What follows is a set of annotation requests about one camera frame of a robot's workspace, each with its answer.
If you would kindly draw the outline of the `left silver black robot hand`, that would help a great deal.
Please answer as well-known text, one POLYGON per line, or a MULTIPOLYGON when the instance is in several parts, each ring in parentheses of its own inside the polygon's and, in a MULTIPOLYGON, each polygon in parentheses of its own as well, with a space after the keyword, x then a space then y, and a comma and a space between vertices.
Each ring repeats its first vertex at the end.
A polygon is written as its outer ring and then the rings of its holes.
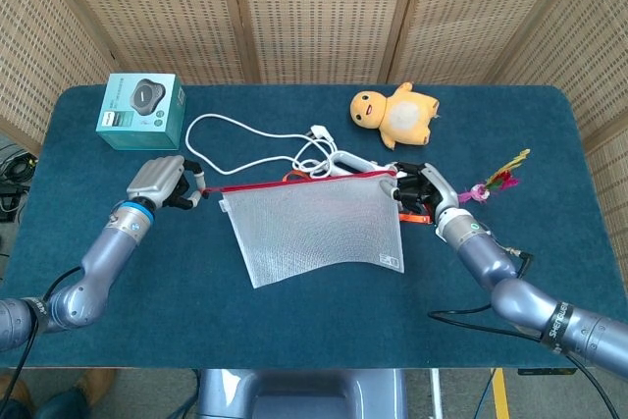
POLYGON ((201 166, 182 155, 173 155, 144 163, 129 184, 127 196, 134 201, 150 201, 149 207, 154 209, 175 207, 190 210, 204 198, 205 187, 201 166), (186 196, 189 183, 185 172, 193 174, 197 187, 190 196, 186 196))

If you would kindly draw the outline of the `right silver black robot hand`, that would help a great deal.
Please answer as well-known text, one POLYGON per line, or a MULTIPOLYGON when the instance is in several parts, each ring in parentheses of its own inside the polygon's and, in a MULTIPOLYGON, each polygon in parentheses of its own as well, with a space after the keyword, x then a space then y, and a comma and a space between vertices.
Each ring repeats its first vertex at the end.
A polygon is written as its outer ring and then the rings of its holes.
POLYGON ((459 207, 458 194, 441 173, 429 163, 395 162, 396 185, 384 192, 411 213, 428 215, 435 224, 442 213, 459 207))

